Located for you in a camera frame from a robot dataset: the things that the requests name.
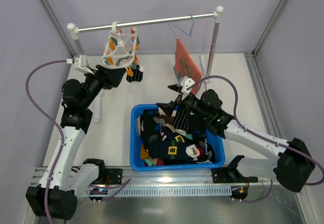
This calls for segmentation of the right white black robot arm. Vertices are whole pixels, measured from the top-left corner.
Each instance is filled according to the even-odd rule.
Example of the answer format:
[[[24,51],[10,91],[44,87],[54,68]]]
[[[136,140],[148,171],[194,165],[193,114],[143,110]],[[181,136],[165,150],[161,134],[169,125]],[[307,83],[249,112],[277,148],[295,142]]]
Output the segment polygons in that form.
[[[236,156],[231,164],[241,176],[275,179],[286,189],[300,192],[315,168],[306,144],[298,138],[289,141],[252,132],[226,113],[222,104],[218,94],[209,89],[199,99],[192,93],[179,94],[176,100],[157,106],[167,115],[176,107],[185,109],[196,115],[211,134],[243,144],[265,156],[265,159]]]

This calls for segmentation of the white oval clip hanger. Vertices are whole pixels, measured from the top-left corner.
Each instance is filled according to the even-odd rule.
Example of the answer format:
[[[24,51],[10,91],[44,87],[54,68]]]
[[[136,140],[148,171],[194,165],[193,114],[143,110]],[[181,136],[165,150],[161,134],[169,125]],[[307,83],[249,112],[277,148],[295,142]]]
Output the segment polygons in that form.
[[[139,50],[139,38],[136,27],[130,27],[129,32],[117,28],[114,21],[109,33],[101,63],[107,69],[128,69],[138,64],[136,52]]]

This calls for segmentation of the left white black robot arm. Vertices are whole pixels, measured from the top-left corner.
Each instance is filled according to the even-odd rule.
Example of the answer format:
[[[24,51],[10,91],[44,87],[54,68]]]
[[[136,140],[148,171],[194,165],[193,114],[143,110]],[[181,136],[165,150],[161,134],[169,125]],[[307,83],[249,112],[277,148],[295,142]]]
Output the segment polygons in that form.
[[[84,82],[69,79],[63,83],[61,122],[50,119],[60,134],[57,147],[37,186],[26,191],[34,214],[45,216],[49,223],[54,219],[70,220],[81,194],[90,184],[105,179],[106,166],[101,159],[86,159],[74,177],[70,172],[91,124],[89,106],[103,89],[118,87],[125,72],[124,68],[109,70],[97,65],[85,74]]]

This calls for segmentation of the black white pinstripe sock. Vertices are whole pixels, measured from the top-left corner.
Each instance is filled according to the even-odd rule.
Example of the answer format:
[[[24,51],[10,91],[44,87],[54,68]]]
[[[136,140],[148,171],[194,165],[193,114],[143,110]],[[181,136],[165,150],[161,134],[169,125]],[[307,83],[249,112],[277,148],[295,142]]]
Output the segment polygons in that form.
[[[188,132],[190,130],[190,120],[193,115],[192,112],[189,112],[186,109],[178,108],[173,122],[173,127]]]

